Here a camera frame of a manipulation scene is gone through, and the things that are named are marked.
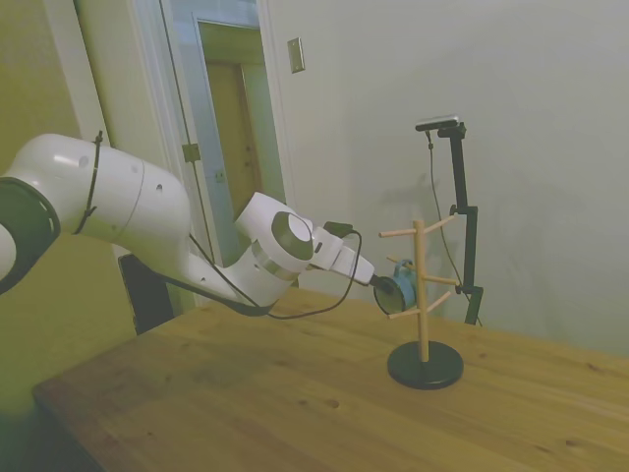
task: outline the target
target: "black cable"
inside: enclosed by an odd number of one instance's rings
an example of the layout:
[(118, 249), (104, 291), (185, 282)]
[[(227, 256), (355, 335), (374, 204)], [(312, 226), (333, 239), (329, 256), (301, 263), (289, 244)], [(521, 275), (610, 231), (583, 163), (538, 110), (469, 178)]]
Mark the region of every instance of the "black cable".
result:
[(195, 243), (195, 246), (197, 246), (197, 249), (200, 251), (201, 254), (203, 254), (203, 257), (205, 258), (205, 260), (207, 261), (208, 264), (211, 265), (211, 267), (216, 271), (216, 273), (218, 273), (218, 275), (220, 276), (220, 278), (222, 278), (223, 280), (225, 280), (225, 282), (232, 287), (234, 290), (236, 290), (239, 294), (241, 294), (243, 297), (245, 297), (249, 303), (251, 303), (252, 305), (254, 305), (255, 307), (259, 308), (259, 304), (257, 304), (254, 300), (252, 300), (252, 298), (247, 295), (245, 292), (243, 292), (240, 288), (238, 288), (234, 282), (232, 282), (229, 278), (227, 278), (227, 276), (221, 272), (221, 270), (218, 268), (218, 266), (209, 258), (209, 256), (207, 255), (207, 253), (203, 250), (203, 248), (200, 246), (199, 242), (195, 239), (195, 237), (190, 234), (190, 239), (193, 241), (193, 243)]
[[(436, 215), (439, 218), (439, 221), (441, 221), (441, 208), (439, 207), (439, 199), (436, 196), (436, 189), (434, 187), (434, 165), (433, 165), (433, 155), (432, 155), (432, 149), (434, 148), (434, 144), (432, 143), (432, 138), (430, 137), (430, 131), (426, 131), (426, 136), (429, 139), (429, 151), (430, 151), (430, 185), (432, 186), (432, 196), (434, 197), (434, 205), (436, 206)], [(450, 264), (452, 265), (452, 268), (454, 268), (454, 272), (456, 273), (456, 278), (459, 280), (459, 285), (461, 287), (463, 287), (463, 280), (461, 279), (461, 274), (459, 273), (459, 269), (457, 268), (456, 264), (454, 264), (454, 259), (452, 259), (452, 255), (450, 254), (450, 248), (448, 247), (448, 243), (445, 241), (445, 233), (443, 232), (443, 226), (441, 226), (439, 228), (439, 231), (441, 233), (441, 241), (443, 241), (443, 248), (445, 249), (445, 254), (448, 257), (448, 260), (450, 260)], [(468, 300), (468, 304), (470, 303), (470, 296), (465, 293), (462, 292), (463, 295), (465, 295), (465, 298), (467, 298)], [(483, 327), (483, 322), (481, 322), (481, 318), (477, 315), (477, 320), (479, 321), (479, 325), (481, 327)]]
[(352, 275), (350, 277), (350, 283), (347, 284), (347, 289), (345, 289), (345, 293), (343, 296), (336, 302), (334, 305), (328, 308), (324, 308), (321, 310), (315, 310), (313, 312), (300, 313), (299, 315), (290, 315), (288, 317), (278, 317), (277, 315), (273, 315), (269, 313), (268, 315), (275, 320), (295, 320), (297, 318), (305, 318), (310, 317), (312, 315), (318, 315), (321, 313), (329, 312), (338, 307), (341, 303), (345, 301), (347, 296), (350, 293), (350, 289), (352, 288), (352, 284), (354, 283), (354, 278), (356, 277), (356, 270), (358, 269), (358, 260), (361, 257), (361, 250), (363, 249), (363, 236), (356, 230), (352, 230), (350, 234), (356, 234), (358, 236), (358, 250), (356, 251), (356, 261), (354, 262), (354, 269), (352, 270)]
[(86, 210), (81, 217), (81, 222), (79, 223), (79, 227), (77, 230), (72, 233), (73, 235), (80, 234), (83, 231), (83, 227), (87, 223), (87, 219), (91, 216), (92, 213), (96, 210), (96, 206), (91, 205), (91, 201), (94, 197), (94, 189), (96, 188), (96, 176), (98, 175), (98, 161), (100, 159), (100, 144), (102, 143), (102, 130), (98, 132), (98, 136), (94, 140), (94, 144), (96, 145), (96, 154), (94, 156), (94, 168), (91, 171), (91, 183), (89, 184), (89, 193), (87, 194), (87, 204)]

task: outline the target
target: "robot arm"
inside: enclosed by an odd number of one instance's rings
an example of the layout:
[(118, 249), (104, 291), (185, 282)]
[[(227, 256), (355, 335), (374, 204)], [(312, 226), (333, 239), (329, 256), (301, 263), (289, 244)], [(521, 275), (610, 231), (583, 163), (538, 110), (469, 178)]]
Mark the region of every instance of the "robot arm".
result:
[(97, 149), (42, 135), (0, 177), (0, 294), (26, 275), (60, 231), (122, 246), (168, 281), (232, 301), (246, 314), (266, 313), (309, 265), (349, 277), (358, 264), (356, 281), (372, 280), (373, 265), (356, 262), (342, 239), (259, 193), (236, 221), (251, 246), (233, 265), (213, 266), (190, 251), (190, 203), (182, 184), (111, 147), (100, 147), (96, 162)]

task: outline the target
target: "wooden door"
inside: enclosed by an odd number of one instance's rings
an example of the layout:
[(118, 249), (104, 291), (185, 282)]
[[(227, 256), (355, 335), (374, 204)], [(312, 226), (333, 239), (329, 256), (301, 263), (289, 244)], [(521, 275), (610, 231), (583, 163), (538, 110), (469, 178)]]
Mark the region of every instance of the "wooden door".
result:
[(240, 64), (210, 63), (207, 75), (237, 217), (254, 192), (262, 190), (243, 73)]

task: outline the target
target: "wooden mug tree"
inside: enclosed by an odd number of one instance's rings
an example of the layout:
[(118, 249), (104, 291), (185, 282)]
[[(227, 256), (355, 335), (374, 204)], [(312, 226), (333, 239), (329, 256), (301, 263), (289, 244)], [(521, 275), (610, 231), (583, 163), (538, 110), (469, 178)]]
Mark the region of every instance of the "wooden mug tree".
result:
[[(449, 223), (456, 215), (448, 216), (426, 228), (421, 220), (413, 221), (412, 229), (399, 229), (379, 233), (380, 238), (395, 236), (413, 236), (416, 266), (406, 264), (417, 275), (417, 309), (391, 314), (392, 319), (407, 315), (416, 315), (418, 322), (418, 340), (398, 346), (388, 359), (389, 375), (397, 382), (420, 389), (444, 388), (458, 381), (463, 375), (463, 359), (450, 346), (429, 340), (429, 313), (441, 305), (452, 294), (445, 292), (431, 305), (428, 303), (427, 282), (458, 286), (459, 281), (428, 275), (426, 271), (426, 235)], [(397, 263), (398, 259), (389, 257)]]

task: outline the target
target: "black round base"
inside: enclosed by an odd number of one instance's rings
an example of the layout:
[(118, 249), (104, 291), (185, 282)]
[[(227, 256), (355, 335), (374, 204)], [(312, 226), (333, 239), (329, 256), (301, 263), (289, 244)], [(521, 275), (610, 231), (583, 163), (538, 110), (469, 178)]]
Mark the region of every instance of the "black round base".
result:
[(463, 375), (461, 355), (446, 344), (429, 342), (429, 361), (420, 362), (417, 341), (395, 348), (387, 362), (389, 375), (397, 382), (421, 390), (445, 388)]

